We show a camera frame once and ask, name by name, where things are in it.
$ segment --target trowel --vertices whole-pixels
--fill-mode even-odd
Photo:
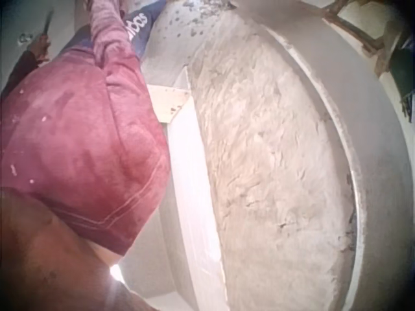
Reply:
[[[54,13],[53,8],[50,9],[50,11],[47,13],[45,27],[43,28],[42,34],[47,34],[47,32],[49,31],[49,26],[50,26],[51,21],[52,21],[53,13]]]

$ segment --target bright light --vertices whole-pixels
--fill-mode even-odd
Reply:
[[[120,281],[121,283],[125,284],[123,274],[121,273],[121,269],[117,264],[113,265],[110,268],[110,273],[111,273],[111,275],[114,279],[116,279],[117,281]]]

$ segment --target shirt sleeve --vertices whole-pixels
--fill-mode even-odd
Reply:
[[[30,51],[23,52],[17,64],[14,66],[5,88],[1,92],[1,102],[3,102],[11,91],[13,91],[13,89],[36,68],[38,68],[38,62],[36,61],[34,54]]]
[[[119,15],[118,0],[93,0],[90,21],[95,64],[105,75],[114,122],[126,149],[128,144],[136,143],[131,139],[135,124],[139,127],[136,132],[153,140],[154,148],[168,150],[139,59]]]

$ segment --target red shirt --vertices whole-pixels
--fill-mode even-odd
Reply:
[[[160,204],[170,161],[116,3],[93,1],[93,50],[66,51],[2,102],[1,185],[124,255]]]

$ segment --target wooden board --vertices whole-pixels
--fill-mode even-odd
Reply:
[[[191,96],[190,91],[177,87],[148,85],[153,109],[160,123],[170,123]]]

